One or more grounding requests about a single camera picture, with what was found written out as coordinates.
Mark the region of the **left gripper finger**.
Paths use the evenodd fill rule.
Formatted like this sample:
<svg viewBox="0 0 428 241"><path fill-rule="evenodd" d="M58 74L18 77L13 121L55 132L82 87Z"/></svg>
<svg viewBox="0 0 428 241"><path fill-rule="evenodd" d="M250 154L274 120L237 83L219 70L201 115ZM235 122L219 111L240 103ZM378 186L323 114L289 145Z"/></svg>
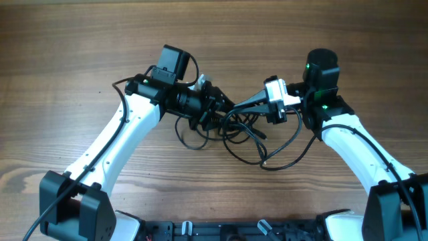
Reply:
<svg viewBox="0 0 428 241"><path fill-rule="evenodd" d="M211 89L211 96L214 98L214 110L216 111L229 112L235 106L235 103L231 101L218 87L213 87Z"/></svg>
<svg viewBox="0 0 428 241"><path fill-rule="evenodd" d="M195 126L200 126L204 131L217 129L220 125L221 115L217 112L202 112L195 117Z"/></svg>

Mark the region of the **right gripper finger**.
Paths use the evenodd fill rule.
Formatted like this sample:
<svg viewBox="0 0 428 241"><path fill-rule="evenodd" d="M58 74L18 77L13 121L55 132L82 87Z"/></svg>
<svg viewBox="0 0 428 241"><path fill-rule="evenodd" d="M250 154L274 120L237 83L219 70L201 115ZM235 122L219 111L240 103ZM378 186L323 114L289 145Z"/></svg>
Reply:
<svg viewBox="0 0 428 241"><path fill-rule="evenodd" d="M247 107L247 106L253 106L255 104L264 103L267 100L266 91L260 90L258 93L254 94L252 97L248 98L247 100L240 102L238 104L235 104L234 107Z"/></svg>
<svg viewBox="0 0 428 241"><path fill-rule="evenodd" d="M233 108L233 113L236 114L269 114L270 112L268 104L254 106L235 105Z"/></svg>

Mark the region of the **black USB cable blue plug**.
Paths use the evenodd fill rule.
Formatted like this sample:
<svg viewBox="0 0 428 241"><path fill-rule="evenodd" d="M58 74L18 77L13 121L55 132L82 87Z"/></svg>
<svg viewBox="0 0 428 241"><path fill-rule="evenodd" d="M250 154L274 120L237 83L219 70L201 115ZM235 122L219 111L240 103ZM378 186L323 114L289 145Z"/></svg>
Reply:
<svg viewBox="0 0 428 241"><path fill-rule="evenodd" d="M258 120L256 114L220 114L220 125L217 129L212 129L210 131L204 131L200 126L191 126L191 121L189 121L189 128L192 131L195 131L202 139L203 143L199 146L188 145L184 139L183 134L179 133L178 123L182 119L189 119L188 116L180 114L175 121L174 129L178 140L190 150L198 151L205 148L209 141L223 142L225 141L225 146L227 144L240 145L244 144L252 137L265 138L263 132L259 132L253 127L253 125Z"/></svg>

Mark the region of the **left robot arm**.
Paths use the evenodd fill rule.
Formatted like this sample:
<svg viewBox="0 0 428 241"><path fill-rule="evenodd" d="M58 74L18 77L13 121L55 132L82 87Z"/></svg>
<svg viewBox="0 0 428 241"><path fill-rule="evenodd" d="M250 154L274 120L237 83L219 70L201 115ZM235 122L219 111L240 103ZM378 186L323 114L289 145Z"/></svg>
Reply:
<svg viewBox="0 0 428 241"><path fill-rule="evenodd" d="M149 240L140 218L116 211L113 187L137 145L166 113L212 129L218 112L233 103L203 75L183 78L194 57L164 46L146 72L124 79L120 106L85 153L63 173L47 172L39 185L39 217L33 229L56 240Z"/></svg>

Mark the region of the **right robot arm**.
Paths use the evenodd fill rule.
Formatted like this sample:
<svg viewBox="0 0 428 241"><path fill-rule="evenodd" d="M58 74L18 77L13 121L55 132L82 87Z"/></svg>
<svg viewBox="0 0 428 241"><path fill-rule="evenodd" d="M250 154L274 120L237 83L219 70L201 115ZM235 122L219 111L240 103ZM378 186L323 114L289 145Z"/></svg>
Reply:
<svg viewBox="0 0 428 241"><path fill-rule="evenodd" d="M337 94L337 55L324 48L309 52L303 80L286 84L277 76L264 89L236 104L236 114L263 114L270 123L286 121L288 110L299 126L333 149L368 194L363 216L349 210L319 218L323 240L426 240L427 175L417 175L392 157L363 127Z"/></svg>

